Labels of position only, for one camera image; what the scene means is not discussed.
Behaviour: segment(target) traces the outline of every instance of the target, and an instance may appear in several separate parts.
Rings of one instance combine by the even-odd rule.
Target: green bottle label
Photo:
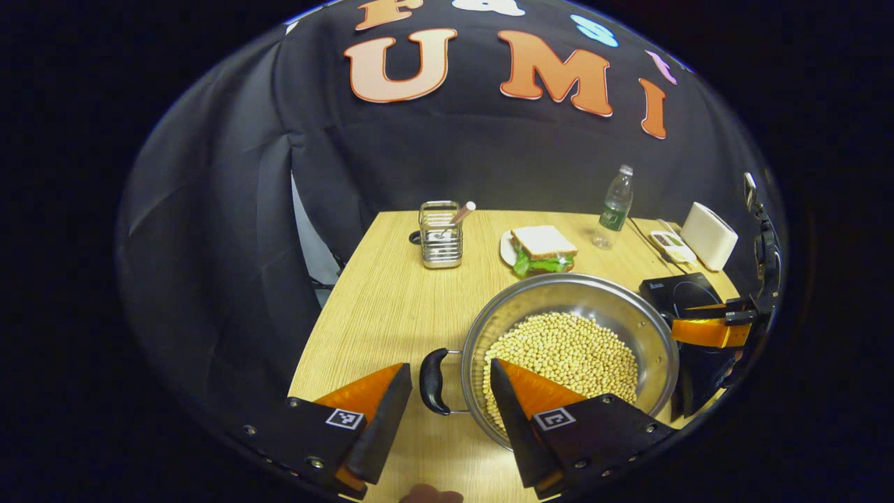
[[[603,215],[599,217],[599,223],[603,225],[603,227],[611,229],[612,231],[620,231],[622,227],[624,227],[624,220],[627,219],[626,211],[618,211],[616,209],[609,208],[609,205],[605,205],[603,207]]]

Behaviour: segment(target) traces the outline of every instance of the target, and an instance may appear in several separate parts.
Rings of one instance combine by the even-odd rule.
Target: wooden table
[[[422,404],[419,365],[440,347],[461,349],[485,304],[518,281],[499,253],[500,237],[513,227],[556,226],[579,249],[574,272],[603,277],[634,292],[644,279],[682,274],[630,223],[612,250],[597,249],[590,240],[598,219],[572,213],[475,211],[463,222],[462,265],[431,270],[422,265],[419,247],[408,239],[418,230],[416,211],[376,217],[323,308],[290,389],[290,396],[314,400],[373,371],[409,362],[413,393],[382,477],[377,485],[369,485],[365,501],[396,503],[418,482],[458,491],[473,503],[537,501],[533,490],[522,488],[512,453],[490,440],[470,414],[444,417]],[[662,228],[653,220],[635,222],[646,234]],[[721,298],[738,296],[722,272],[712,273],[701,264],[683,267],[702,272]],[[465,409],[460,358],[447,356],[442,368],[444,402],[451,409]],[[669,407],[657,419],[675,428],[687,422],[671,422]]]

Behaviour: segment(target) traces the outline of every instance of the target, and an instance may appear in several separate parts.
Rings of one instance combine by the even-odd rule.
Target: water bottle
[[[621,165],[618,176],[609,186],[609,193],[605,196],[603,214],[599,217],[599,228],[593,238],[593,244],[604,250],[609,250],[617,241],[630,206],[633,204],[633,168]]]

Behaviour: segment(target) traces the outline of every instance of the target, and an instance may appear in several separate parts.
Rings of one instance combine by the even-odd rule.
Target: white toaster
[[[738,241],[738,234],[722,218],[698,202],[692,203],[679,236],[704,266],[715,272],[723,270]]]

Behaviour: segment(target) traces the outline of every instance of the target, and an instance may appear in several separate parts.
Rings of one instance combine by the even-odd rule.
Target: wire mesh cup
[[[419,207],[422,263],[429,269],[455,268],[462,263],[462,221],[451,220],[460,212],[453,200],[430,200]]]

